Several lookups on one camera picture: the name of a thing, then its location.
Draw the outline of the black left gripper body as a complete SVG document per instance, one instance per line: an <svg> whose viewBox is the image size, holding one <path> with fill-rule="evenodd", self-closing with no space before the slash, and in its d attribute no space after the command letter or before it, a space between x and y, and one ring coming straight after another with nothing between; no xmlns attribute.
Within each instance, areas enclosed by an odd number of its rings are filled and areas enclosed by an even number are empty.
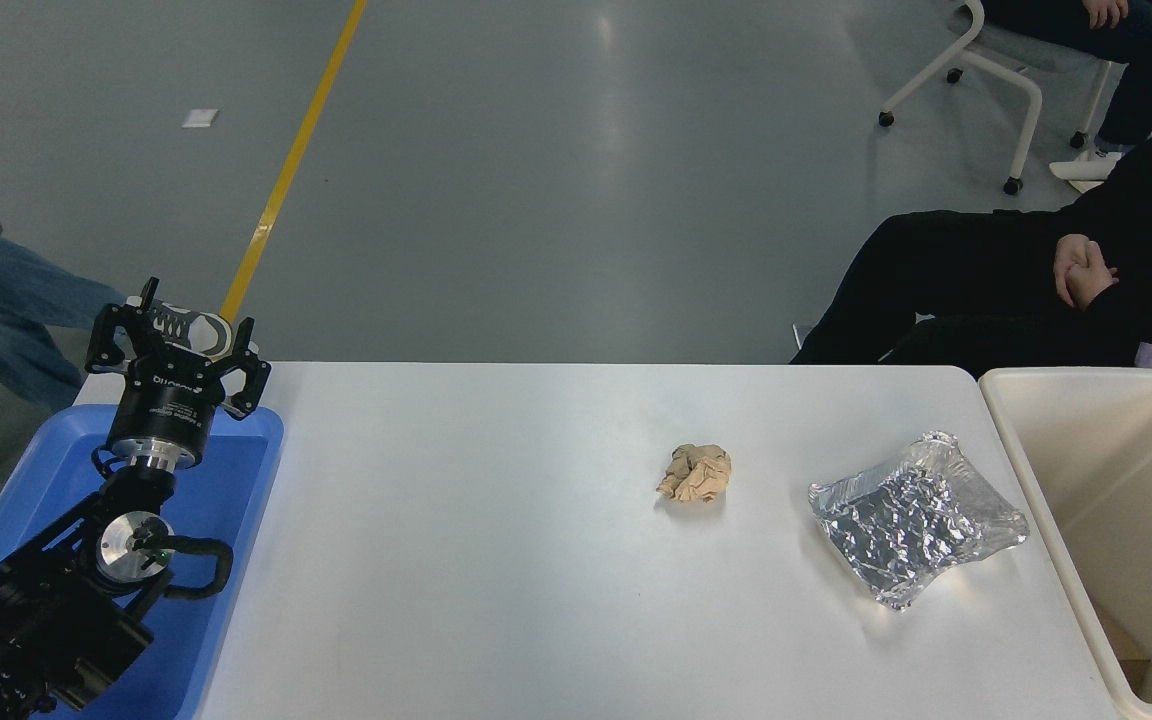
<svg viewBox="0 0 1152 720"><path fill-rule="evenodd" d="M108 433L109 450L152 441L202 452L223 400L218 370L206 357L174 344L145 342L127 367L126 389Z"/></svg>

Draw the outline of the person's right hand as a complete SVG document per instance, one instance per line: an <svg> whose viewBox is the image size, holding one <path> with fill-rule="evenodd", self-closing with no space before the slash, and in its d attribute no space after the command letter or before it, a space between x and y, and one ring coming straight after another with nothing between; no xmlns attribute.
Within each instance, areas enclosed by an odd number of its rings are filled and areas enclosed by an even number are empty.
<svg viewBox="0 0 1152 720"><path fill-rule="evenodd" d="M1056 243L1052 273L1058 296L1068 306L1074 305L1068 287L1066 287L1066 275L1074 268L1076 268L1076 272L1116 276L1116 270L1112 270L1106 264L1101 247L1097 242L1085 236L1085 234L1064 234L1064 237L1061 237Z"/></svg>

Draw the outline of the person's left hand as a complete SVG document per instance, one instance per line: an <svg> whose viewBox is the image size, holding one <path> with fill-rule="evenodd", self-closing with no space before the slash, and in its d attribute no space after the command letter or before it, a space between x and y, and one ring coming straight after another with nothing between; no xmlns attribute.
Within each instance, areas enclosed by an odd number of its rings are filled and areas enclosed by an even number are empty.
<svg viewBox="0 0 1152 720"><path fill-rule="evenodd" d="M1114 275L1076 272L1076 268L1070 270L1070 273L1066 275L1066 287L1068 287L1073 305L1078 306L1079 310L1087 310L1093 300L1097 300L1102 291L1114 287L1117 282L1119 279Z"/></svg>

